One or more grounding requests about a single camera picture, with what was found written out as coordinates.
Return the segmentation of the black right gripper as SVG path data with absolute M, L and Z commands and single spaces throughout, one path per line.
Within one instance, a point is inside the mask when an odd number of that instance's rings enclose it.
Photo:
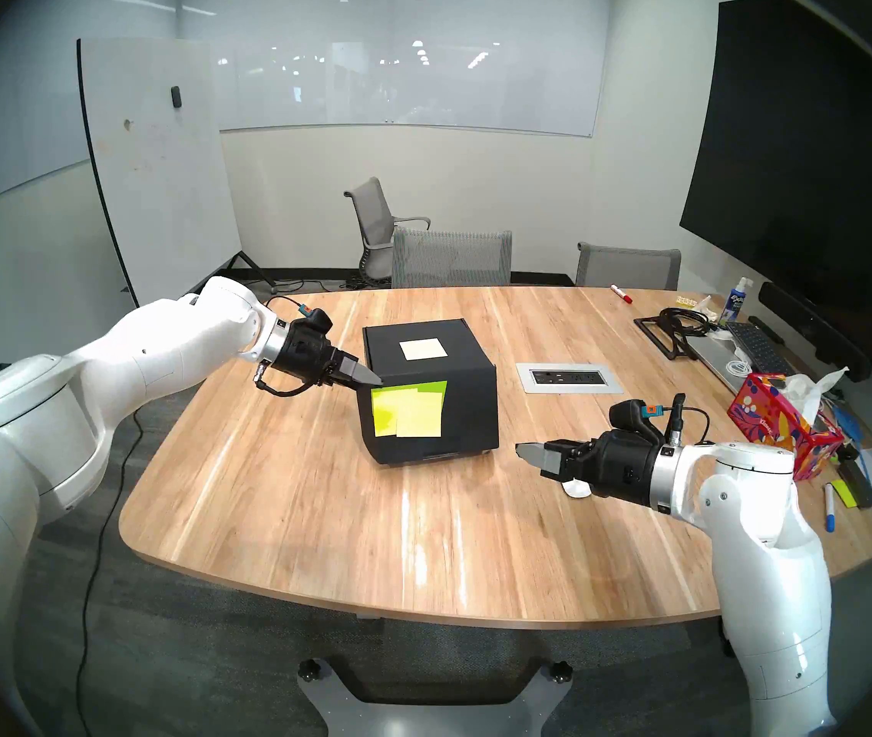
M 682 459 L 684 410 L 685 398 L 675 398 L 662 432 L 651 418 L 662 415 L 663 407 L 625 400 L 610 409 L 612 428 L 599 438 L 522 442 L 515 453 L 552 481 L 578 479 L 600 497 L 670 507 Z

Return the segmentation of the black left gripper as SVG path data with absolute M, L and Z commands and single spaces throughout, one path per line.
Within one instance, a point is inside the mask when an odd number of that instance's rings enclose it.
M 377 388 L 383 380 L 356 357 L 333 346 L 327 335 L 333 326 L 323 309 L 301 307 L 300 318 L 287 322 L 271 312 L 266 317 L 267 334 L 257 345 L 255 386 L 277 397 L 294 397 L 310 387 L 341 384 L 352 390 Z M 276 370 L 301 381 L 291 390 L 278 390 L 264 379 Z

